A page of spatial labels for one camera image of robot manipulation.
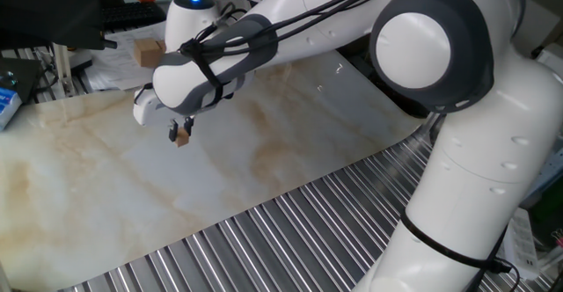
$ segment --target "keyboard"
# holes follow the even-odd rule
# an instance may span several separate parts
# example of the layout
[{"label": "keyboard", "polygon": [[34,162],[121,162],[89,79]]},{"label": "keyboard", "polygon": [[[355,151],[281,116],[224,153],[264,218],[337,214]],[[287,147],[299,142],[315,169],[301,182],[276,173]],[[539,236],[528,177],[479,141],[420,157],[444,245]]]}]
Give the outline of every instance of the keyboard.
[{"label": "keyboard", "polygon": [[165,12],[154,2],[126,3],[117,7],[102,9],[104,29],[145,26],[165,20]]}]

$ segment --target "white paper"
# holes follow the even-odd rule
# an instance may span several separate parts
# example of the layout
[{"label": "white paper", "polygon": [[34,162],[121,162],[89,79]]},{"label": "white paper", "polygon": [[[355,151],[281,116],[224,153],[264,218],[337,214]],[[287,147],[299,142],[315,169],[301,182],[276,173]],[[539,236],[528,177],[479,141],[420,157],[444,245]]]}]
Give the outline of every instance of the white paper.
[{"label": "white paper", "polygon": [[152,81],[154,69],[143,68],[134,58],[134,41],[137,39],[165,38],[165,22],[143,28],[106,35],[117,42],[117,49],[92,50],[92,66],[86,76],[93,90],[133,89]]}]

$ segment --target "black cable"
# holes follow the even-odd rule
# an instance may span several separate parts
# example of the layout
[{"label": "black cable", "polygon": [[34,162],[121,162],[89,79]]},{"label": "black cable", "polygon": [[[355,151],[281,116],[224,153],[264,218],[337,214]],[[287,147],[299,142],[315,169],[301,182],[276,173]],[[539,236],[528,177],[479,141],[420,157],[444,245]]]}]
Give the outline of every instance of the black cable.
[{"label": "black cable", "polygon": [[[322,15],[318,16],[317,18],[314,18],[313,20],[311,20],[310,22],[306,23],[305,25],[300,26],[300,27],[298,27],[298,28],[292,30],[291,32],[285,33],[285,34],[283,34],[282,36],[280,36],[280,37],[278,37],[278,38],[269,40],[268,42],[265,42],[265,43],[263,43],[263,44],[261,44],[261,45],[259,45],[259,46],[256,46],[256,47],[247,47],[247,48],[244,48],[244,49],[239,49],[239,50],[235,50],[235,51],[226,51],[226,52],[225,52],[225,51],[223,51],[223,52],[208,52],[208,51],[209,51],[209,48],[204,48],[203,50],[204,50],[204,52],[205,52],[206,55],[221,55],[221,56],[226,56],[226,55],[242,55],[242,54],[246,54],[246,53],[249,53],[249,52],[251,52],[251,51],[253,51],[253,50],[255,50],[255,49],[258,49],[258,48],[261,48],[261,47],[265,47],[265,46],[271,45],[271,44],[273,44],[273,43],[280,42],[280,41],[286,40],[287,38],[293,37],[293,36],[295,36],[296,34],[301,33],[301,32],[303,32],[303,31],[305,31],[305,30],[307,30],[307,29],[313,27],[314,25],[316,25],[316,24],[322,22],[323,20],[325,20],[325,19],[331,17],[332,15],[334,15],[334,14],[340,12],[340,11],[343,11],[343,10],[346,9],[347,7],[349,7],[349,6],[351,6],[351,5],[354,5],[354,4],[357,3],[358,1],[361,1],[361,0],[347,0],[346,2],[344,2],[344,3],[340,4],[340,5],[338,5],[337,7],[331,9],[330,11],[327,11],[326,13],[323,13]],[[230,46],[219,45],[218,47],[224,48],[224,47],[230,47]]]},{"label": "black cable", "polygon": [[231,7],[233,10],[237,8],[233,2],[228,2],[221,10],[221,16],[227,11],[227,8]]},{"label": "black cable", "polygon": [[561,270],[561,273],[559,274],[559,276],[557,277],[557,279],[555,279],[555,281],[552,284],[552,287],[549,288],[549,291],[547,292],[555,292],[555,287],[557,286],[557,284],[559,283],[559,281],[563,280],[563,270]]},{"label": "black cable", "polygon": [[53,78],[53,80],[52,80],[49,84],[47,84],[46,86],[43,86],[43,87],[36,88],[34,92],[35,92],[35,93],[44,92],[44,91],[46,91],[46,90],[52,88],[53,85],[55,85],[55,84],[57,83],[57,81],[59,81],[59,77],[58,77],[58,76],[55,76],[55,77]]},{"label": "black cable", "polygon": [[[335,14],[336,12],[345,11],[346,8],[339,9],[339,10],[336,11],[336,12],[328,11],[327,13],[323,13],[323,14],[321,14],[321,11],[325,11],[325,10],[328,9],[328,8],[331,8],[331,7],[335,6],[335,5],[339,5],[339,4],[341,4],[341,3],[345,3],[346,1],[349,1],[349,0],[332,0],[332,1],[330,1],[330,2],[327,2],[327,3],[325,3],[325,4],[322,4],[322,5],[320,5],[320,6],[316,7],[316,8],[314,8],[314,9],[312,9],[312,10],[310,10],[310,11],[307,11],[307,12],[301,14],[301,15],[297,15],[297,16],[295,16],[295,17],[293,17],[293,18],[286,19],[286,20],[283,20],[283,21],[281,21],[281,22],[279,22],[279,23],[276,23],[276,24],[273,24],[273,25],[271,25],[271,26],[269,26],[269,27],[266,27],[266,28],[262,29],[261,31],[257,32],[256,34],[254,34],[253,36],[248,36],[248,37],[246,37],[246,38],[241,38],[241,39],[238,39],[238,40],[234,40],[234,41],[231,41],[231,42],[227,42],[227,43],[222,44],[222,45],[216,45],[216,46],[211,46],[211,47],[205,47],[205,51],[218,50],[218,49],[225,49],[226,47],[242,46],[242,45],[248,43],[249,40],[255,39],[255,38],[259,37],[260,35],[263,35],[263,34],[265,34],[265,33],[271,32],[271,31],[273,31],[273,30],[279,30],[279,29],[281,29],[281,28],[283,28],[283,27],[286,27],[286,26],[295,24],[296,22],[301,21],[301,20],[303,20],[303,19],[305,19],[305,18],[308,18],[308,17],[310,17],[310,16],[316,16],[316,15],[323,16],[323,15],[326,15],[326,14],[328,14],[328,13],[331,13],[330,16],[332,16],[332,15]],[[353,6],[353,5],[350,5],[350,4],[349,4],[348,6],[351,6],[351,8],[354,8],[354,7],[359,6],[359,5],[354,5],[354,6]]]},{"label": "black cable", "polygon": [[498,260],[498,261],[500,261],[500,262],[502,262],[502,263],[504,263],[504,264],[509,265],[509,266],[514,270],[514,272],[516,273],[516,282],[515,282],[514,286],[512,286],[512,288],[510,289],[509,292],[514,292],[514,291],[516,291],[516,288],[518,288],[518,283],[520,283],[520,272],[518,271],[518,269],[516,268],[516,266],[513,265],[512,263],[506,261],[505,259],[495,258],[495,260]]}]

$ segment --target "metal grating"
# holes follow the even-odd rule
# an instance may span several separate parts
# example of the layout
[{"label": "metal grating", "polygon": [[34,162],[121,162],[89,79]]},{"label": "metal grating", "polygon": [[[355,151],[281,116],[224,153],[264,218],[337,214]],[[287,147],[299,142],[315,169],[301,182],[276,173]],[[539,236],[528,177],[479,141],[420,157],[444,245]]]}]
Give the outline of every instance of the metal grating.
[{"label": "metal grating", "polygon": [[[431,152],[417,134],[375,156],[64,292],[350,291],[385,249]],[[487,274],[480,291],[514,279]],[[542,274],[516,291],[547,291]]]}]

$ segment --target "desk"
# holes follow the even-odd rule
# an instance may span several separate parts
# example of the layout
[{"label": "desk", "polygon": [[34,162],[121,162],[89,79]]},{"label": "desk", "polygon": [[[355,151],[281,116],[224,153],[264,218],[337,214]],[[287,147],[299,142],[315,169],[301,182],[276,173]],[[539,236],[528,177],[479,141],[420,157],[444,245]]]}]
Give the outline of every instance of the desk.
[{"label": "desk", "polygon": [[67,288],[409,136],[336,52],[259,71],[190,144],[141,128],[131,93],[24,106],[0,134],[0,260],[11,285]]}]

